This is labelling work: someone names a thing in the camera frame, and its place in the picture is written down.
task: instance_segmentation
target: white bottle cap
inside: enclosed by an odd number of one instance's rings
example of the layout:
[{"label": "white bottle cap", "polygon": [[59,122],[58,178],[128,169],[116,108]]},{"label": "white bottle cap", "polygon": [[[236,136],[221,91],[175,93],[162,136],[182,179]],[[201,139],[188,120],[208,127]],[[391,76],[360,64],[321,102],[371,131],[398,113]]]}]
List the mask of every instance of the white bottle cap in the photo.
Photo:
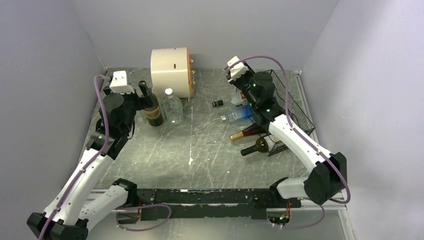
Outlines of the white bottle cap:
[{"label": "white bottle cap", "polygon": [[165,89],[165,94],[166,95],[172,95],[174,93],[174,91],[172,90],[172,88],[167,88],[167,89]]}]

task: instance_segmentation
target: bottle label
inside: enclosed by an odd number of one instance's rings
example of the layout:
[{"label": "bottle label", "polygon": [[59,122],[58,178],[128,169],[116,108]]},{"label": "bottle label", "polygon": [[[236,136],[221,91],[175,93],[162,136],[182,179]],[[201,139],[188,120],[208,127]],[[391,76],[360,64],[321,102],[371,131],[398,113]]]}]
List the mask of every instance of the bottle label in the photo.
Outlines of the bottle label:
[{"label": "bottle label", "polygon": [[277,142],[280,141],[274,135],[265,136],[264,139],[265,139],[266,143],[268,144],[269,151],[273,150],[273,148],[277,144]]},{"label": "bottle label", "polygon": [[148,119],[157,119],[161,116],[161,108],[157,106],[155,109],[146,111],[144,110],[144,113]]}]

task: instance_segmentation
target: bottle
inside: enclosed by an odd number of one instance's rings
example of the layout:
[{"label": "bottle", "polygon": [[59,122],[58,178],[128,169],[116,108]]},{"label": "bottle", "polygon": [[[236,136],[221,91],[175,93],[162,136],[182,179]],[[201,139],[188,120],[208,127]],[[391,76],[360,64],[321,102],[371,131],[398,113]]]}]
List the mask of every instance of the bottle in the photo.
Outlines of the bottle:
[{"label": "bottle", "polygon": [[246,127],[244,130],[230,135],[229,139],[231,141],[235,141],[237,139],[242,139],[242,138],[247,137],[247,136],[258,135],[258,134],[266,134],[266,133],[267,133],[267,131],[265,131],[265,129],[263,129],[258,124],[253,123],[252,125]]},{"label": "bottle", "polygon": [[176,127],[183,123],[183,104],[178,97],[174,96],[172,88],[165,89],[166,98],[162,103],[163,114],[168,124]]},{"label": "bottle", "polygon": [[233,107],[226,112],[225,115],[221,115],[223,122],[229,122],[230,124],[236,123],[243,119],[247,119],[252,116],[251,106],[246,104],[243,106]]},{"label": "bottle", "polygon": [[146,115],[148,124],[153,127],[158,127],[164,123],[164,117],[162,116],[161,108],[159,107],[158,98],[154,93],[151,95],[153,96],[154,105],[153,107],[145,108],[144,114]]},{"label": "bottle", "polygon": [[276,144],[279,144],[280,142],[281,141],[278,138],[276,138],[274,135],[260,137],[256,140],[253,146],[242,149],[240,153],[242,156],[246,156],[254,152],[260,152],[265,154],[271,151],[274,148],[274,146]]}]

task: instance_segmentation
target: brown label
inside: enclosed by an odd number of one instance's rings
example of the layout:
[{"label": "brown label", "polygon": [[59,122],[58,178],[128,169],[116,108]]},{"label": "brown label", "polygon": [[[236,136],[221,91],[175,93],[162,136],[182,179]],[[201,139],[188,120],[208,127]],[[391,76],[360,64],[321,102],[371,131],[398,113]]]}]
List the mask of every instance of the brown label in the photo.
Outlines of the brown label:
[{"label": "brown label", "polygon": [[148,119],[157,119],[161,115],[161,109],[157,106],[155,109],[150,111],[144,110],[144,113]]}]

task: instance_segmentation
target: gray wall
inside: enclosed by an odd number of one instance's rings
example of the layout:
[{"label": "gray wall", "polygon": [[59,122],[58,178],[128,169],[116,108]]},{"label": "gray wall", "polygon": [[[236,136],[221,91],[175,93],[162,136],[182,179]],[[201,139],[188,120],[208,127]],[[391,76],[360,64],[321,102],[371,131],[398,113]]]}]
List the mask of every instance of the gray wall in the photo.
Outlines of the gray wall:
[{"label": "gray wall", "polygon": [[320,142],[348,159],[359,240],[424,236],[423,13],[340,0],[302,70]]},{"label": "gray wall", "polygon": [[[305,65],[338,0],[73,0],[107,67],[150,67],[152,49],[189,47],[194,66],[266,54]],[[273,68],[255,61],[255,68]]]},{"label": "gray wall", "polygon": [[76,166],[103,72],[67,0],[0,1],[0,239],[26,226]]}]

